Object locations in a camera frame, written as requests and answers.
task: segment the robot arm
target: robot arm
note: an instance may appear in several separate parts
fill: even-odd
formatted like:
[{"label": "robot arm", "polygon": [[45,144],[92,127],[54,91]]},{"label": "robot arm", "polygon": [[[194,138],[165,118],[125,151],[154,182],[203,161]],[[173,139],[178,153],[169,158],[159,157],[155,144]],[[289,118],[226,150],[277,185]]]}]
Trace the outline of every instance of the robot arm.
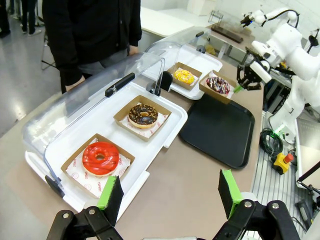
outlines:
[{"label": "robot arm", "polygon": [[[261,21],[259,20],[261,13],[260,15],[257,12],[254,14],[251,14],[252,19],[254,17]],[[244,74],[243,78],[246,84],[243,84],[243,79],[237,77],[239,84],[250,90],[248,87],[251,83],[261,82],[262,80],[267,82],[266,80],[271,79],[267,75],[269,74],[268,65],[270,68],[276,68],[282,61],[286,61],[295,73],[295,76],[292,77],[292,88],[281,109],[269,119],[269,122],[274,131],[281,133],[282,136],[288,136],[286,139],[291,143],[296,136],[296,118],[303,111],[305,103],[310,103],[312,107],[320,109],[320,54],[318,56],[309,55],[302,48],[301,39],[302,34],[295,27],[284,23],[276,29],[266,43],[253,41],[252,46],[260,56],[259,60],[255,58],[249,65],[250,68],[247,65],[244,67],[244,73],[246,73],[246,68],[249,69],[247,72],[250,72],[250,74]],[[252,67],[255,62],[261,67]],[[264,77],[261,77],[262,70],[265,71]]]},{"label": "robot arm", "polygon": [[288,23],[295,23],[296,27],[298,25],[299,20],[299,14],[287,7],[282,7],[276,10],[273,10],[272,12],[269,12],[265,14],[262,10],[257,10],[254,12],[250,12],[248,15],[244,16],[244,19],[241,20],[241,24],[243,24],[243,27],[249,26],[252,22],[256,22],[257,24],[261,24],[261,27],[267,22],[271,21],[273,19],[276,19],[280,17],[282,14],[286,13],[286,17],[288,18]]}]

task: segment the red button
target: red button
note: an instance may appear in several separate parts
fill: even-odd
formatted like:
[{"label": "red button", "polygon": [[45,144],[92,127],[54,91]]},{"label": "red button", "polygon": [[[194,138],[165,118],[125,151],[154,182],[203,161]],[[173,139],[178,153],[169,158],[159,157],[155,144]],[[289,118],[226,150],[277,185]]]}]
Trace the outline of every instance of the red button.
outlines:
[{"label": "red button", "polygon": [[283,161],[287,164],[290,163],[294,159],[294,156],[289,153],[287,156],[284,157]]}]

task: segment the black handle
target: black handle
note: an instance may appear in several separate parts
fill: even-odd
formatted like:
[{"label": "black handle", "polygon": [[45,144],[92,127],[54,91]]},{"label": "black handle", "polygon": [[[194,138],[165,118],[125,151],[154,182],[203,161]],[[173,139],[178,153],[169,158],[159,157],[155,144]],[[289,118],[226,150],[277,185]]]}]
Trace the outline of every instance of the black handle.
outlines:
[{"label": "black handle", "polygon": [[116,91],[119,91],[120,89],[122,89],[125,85],[130,83],[135,78],[136,78],[136,75],[133,72],[129,73],[127,76],[120,79],[116,84],[106,89],[104,92],[104,95],[107,98],[111,97]]},{"label": "black handle", "polygon": [[49,177],[48,175],[44,176],[46,182],[48,183],[48,185],[50,186],[50,188],[52,188],[52,190],[58,194],[61,198],[63,198],[65,196],[64,191],[62,191],[62,189],[58,186],[58,184],[51,179],[51,177]]},{"label": "black handle", "polygon": [[201,32],[198,32],[195,37],[198,38],[198,37],[201,37],[203,34],[205,34],[204,31],[201,31]]},{"label": "black handle", "polygon": [[299,179],[298,182],[304,181],[306,178],[308,178],[311,174],[313,174],[315,171],[317,171],[320,168],[320,161],[316,163],[312,168],[310,168],[305,174],[303,174]]}]

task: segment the brown paper tray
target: brown paper tray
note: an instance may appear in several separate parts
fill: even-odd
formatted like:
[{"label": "brown paper tray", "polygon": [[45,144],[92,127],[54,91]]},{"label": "brown paper tray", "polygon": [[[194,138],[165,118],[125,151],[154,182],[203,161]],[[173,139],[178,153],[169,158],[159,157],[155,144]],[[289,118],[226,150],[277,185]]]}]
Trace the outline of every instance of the brown paper tray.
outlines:
[{"label": "brown paper tray", "polygon": [[86,141],[81,147],[78,148],[77,151],[74,152],[74,154],[71,155],[71,157],[68,158],[67,161],[65,161],[65,163],[61,166],[61,170],[68,176],[69,179],[71,179],[71,181],[73,181],[76,185],[78,185],[81,189],[86,190],[90,196],[92,196],[93,198],[97,198],[94,194],[92,194],[88,189],[86,189],[84,186],[82,186],[79,182],[77,182],[73,177],[71,177],[68,173],[67,173],[67,168],[68,166],[73,162],[73,160],[92,142],[92,140],[97,139],[98,142],[107,142],[107,143],[111,143],[113,145],[115,145],[116,149],[119,151],[119,154],[125,156],[127,159],[130,160],[130,166],[125,170],[124,174],[121,176],[121,178],[123,178],[123,176],[125,176],[127,174],[128,169],[130,169],[132,163],[135,161],[135,157],[133,155],[131,155],[129,152],[127,152],[126,150],[124,150],[122,147],[118,146],[117,144],[113,143],[112,141],[110,141],[109,139],[105,138],[104,136],[101,136],[100,134],[96,133],[95,135],[93,135],[91,138],[89,138],[88,141]]},{"label": "brown paper tray", "polygon": [[[223,76],[222,74],[220,74],[219,72],[213,70],[213,73],[215,75],[217,75],[220,78],[223,78],[224,80],[226,80],[231,86],[233,86],[234,88],[237,86],[237,83],[233,80],[231,80],[230,78],[227,78],[225,76]],[[228,104],[230,103],[230,99],[227,98],[226,96],[224,96],[223,94],[217,93],[216,91],[212,90],[206,83],[207,78],[209,77],[210,72],[204,76],[204,78],[202,78],[202,80],[199,82],[199,89],[203,92],[205,92],[206,94],[210,95],[211,97],[219,100],[220,102],[224,103],[224,104]]]},{"label": "brown paper tray", "polygon": [[[130,128],[126,127],[121,123],[121,121],[128,115],[129,110],[134,106],[136,106],[138,103],[150,105],[154,107],[158,113],[161,113],[163,115],[168,115],[168,117],[164,120],[163,124],[149,138],[136,133],[135,131],[131,130]],[[169,118],[170,114],[171,114],[171,111],[169,111],[168,109],[155,103],[154,101],[151,101],[149,98],[139,95],[134,99],[132,99],[127,105],[125,105],[116,115],[114,115],[113,118],[116,124],[118,124],[120,127],[126,129],[127,131],[131,132],[132,134],[136,135],[140,139],[147,142],[163,127],[163,125],[166,123],[167,119]]]},{"label": "brown paper tray", "polygon": [[[183,70],[187,70],[189,71],[190,73],[192,73],[193,75],[195,75],[198,79],[195,81],[195,83],[191,86],[185,82],[182,82],[182,81],[179,81],[178,79],[174,78],[173,74],[179,69],[183,69]],[[168,69],[168,72],[172,74],[172,78],[173,78],[173,82],[175,84],[178,84],[179,86],[185,88],[185,89],[188,89],[188,90],[192,90],[198,83],[201,75],[202,75],[202,72],[188,66],[188,65],[185,65],[181,62],[177,62],[174,66],[172,66],[171,68]]]}]

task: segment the white display tray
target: white display tray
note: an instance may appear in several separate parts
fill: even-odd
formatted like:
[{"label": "white display tray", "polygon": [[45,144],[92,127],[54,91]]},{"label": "white display tray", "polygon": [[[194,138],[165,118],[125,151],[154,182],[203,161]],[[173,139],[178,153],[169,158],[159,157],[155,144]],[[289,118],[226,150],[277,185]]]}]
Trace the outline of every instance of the white display tray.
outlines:
[{"label": "white display tray", "polygon": [[[170,58],[170,56],[168,55],[169,53],[167,52],[166,54],[161,55],[161,57],[166,59],[166,62],[171,63],[172,61],[167,61],[167,58]],[[184,87],[179,86],[174,82],[170,86],[171,90],[191,100],[199,100],[204,95],[204,92],[199,89],[199,82],[201,81],[201,79],[210,71],[215,70],[216,72],[219,72],[222,68],[222,63],[217,59],[207,54],[203,54],[199,51],[196,51],[194,48],[186,45],[183,46],[179,51],[177,62],[183,63],[191,68],[194,68],[202,72],[202,75],[200,76],[198,83],[196,84],[196,86],[194,86],[192,90],[185,89]],[[171,67],[172,66],[166,65],[164,70],[167,71]]]},{"label": "white display tray", "polygon": [[[172,112],[161,130],[152,136],[148,142],[118,126],[114,120],[114,115],[138,95],[147,97]],[[55,174],[61,179],[63,192],[65,193],[63,200],[80,212],[86,202],[94,199],[86,190],[71,181],[62,172],[61,166],[85,141],[98,133],[135,157],[133,164],[120,179],[124,196],[118,215],[119,219],[147,180],[149,173],[146,172],[146,169],[148,166],[162,147],[168,148],[170,146],[187,118],[188,114],[183,108],[161,96],[147,92],[145,88],[133,82],[123,87],[112,97],[101,101],[86,115],[66,128],[47,146],[45,157]],[[26,151],[25,158],[32,169],[46,181],[45,175],[50,176],[50,173],[43,159],[29,151]]]}]

